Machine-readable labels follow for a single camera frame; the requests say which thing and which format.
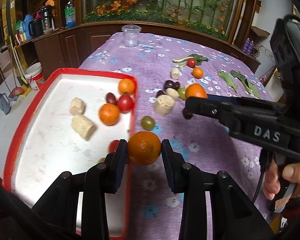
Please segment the purple tablecloth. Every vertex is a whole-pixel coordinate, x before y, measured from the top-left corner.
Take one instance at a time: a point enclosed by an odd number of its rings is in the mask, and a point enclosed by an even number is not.
[[[180,71],[181,86],[196,82],[208,94],[253,97],[248,95],[239,80],[233,79],[239,86],[236,94],[218,76],[220,70],[227,73],[235,70],[258,87],[262,99],[271,100],[263,85],[240,60],[196,43],[149,33],[140,34],[139,44],[135,48],[125,48],[122,33],[114,34],[82,63],[81,68],[135,76],[139,85],[135,132],[143,130],[140,125],[143,116],[153,117],[156,121],[153,132],[160,140],[169,139],[174,151],[181,153],[187,162],[202,171],[227,171],[252,198],[260,175],[260,147],[230,138],[226,127],[214,119],[198,115],[190,120],[184,119],[181,111],[185,102],[181,99],[165,117],[152,110],[157,91],[162,89],[166,80],[171,79],[170,70],[175,67],[171,60],[193,53],[209,58],[200,66],[204,76],[194,79],[192,69],[186,66]],[[259,194],[256,207],[267,218],[265,201],[264,195]],[[134,166],[128,239],[178,239],[182,205],[183,194],[174,195],[168,187],[161,158],[149,166]],[[212,239],[210,211],[207,224],[207,239]]]

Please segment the screw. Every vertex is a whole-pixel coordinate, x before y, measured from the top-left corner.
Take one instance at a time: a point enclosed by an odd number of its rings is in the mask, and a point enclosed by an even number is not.
[[[219,171],[219,176],[222,178],[228,177],[228,173],[226,171]]]
[[[98,165],[97,165],[97,168],[99,169],[99,170],[103,170],[103,169],[105,169],[107,167],[107,165],[105,164],[105,163],[98,163]]]
[[[189,170],[189,169],[192,168],[192,165],[191,165],[190,163],[184,163],[184,164],[182,165],[182,168],[184,168],[185,170]]]
[[[69,171],[64,171],[63,173],[61,173],[61,178],[63,179],[67,179],[69,178],[69,176],[71,175],[71,173]]]

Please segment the white tray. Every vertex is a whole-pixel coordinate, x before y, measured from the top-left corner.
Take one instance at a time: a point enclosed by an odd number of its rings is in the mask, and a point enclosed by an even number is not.
[[[106,157],[112,140],[128,140],[134,128],[135,108],[120,114],[120,120],[112,126],[104,125],[98,117],[98,110],[105,103],[108,92],[117,98],[120,96],[118,82],[123,78],[135,81],[131,76],[112,72],[82,69],[59,69],[54,72],[30,105],[15,133],[6,161],[4,186],[32,207],[63,171],[72,174],[86,172],[100,158]],[[84,115],[97,127],[88,141],[83,140],[70,126],[72,115],[69,106],[74,97],[85,102]],[[125,235],[130,201],[130,186],[127,186],[130,185],[129,173],[127,164],[118,192],[115,195],[106,194],[111,237]],[[77,212],[79,230],[82,195],[80,193]]]

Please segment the clear plastic cup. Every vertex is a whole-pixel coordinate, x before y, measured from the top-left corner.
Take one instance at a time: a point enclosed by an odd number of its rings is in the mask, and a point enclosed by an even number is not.
[[[138,45],[138,36],[141,32],[141,27],[137,25],[125,25],[121,28],[124,35],[124,46],[135,47]]]

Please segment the purple bottle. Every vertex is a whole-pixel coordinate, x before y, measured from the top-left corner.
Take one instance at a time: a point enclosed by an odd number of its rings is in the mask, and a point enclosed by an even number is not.
[[[246,41],[244,42],[244,45],[243,45],[242,49],[241,49],[242,52],[247,51],[249,44],[250,44],[250,40],[249,40],[249,38],[247,38]]]
[[[249,46],[248,46],[248,49],[247,49],[246,53],[247,53],[248,55],[250,55],[252,49],[253,49],[253,41],[250,41],[250,44],[249,44]]]

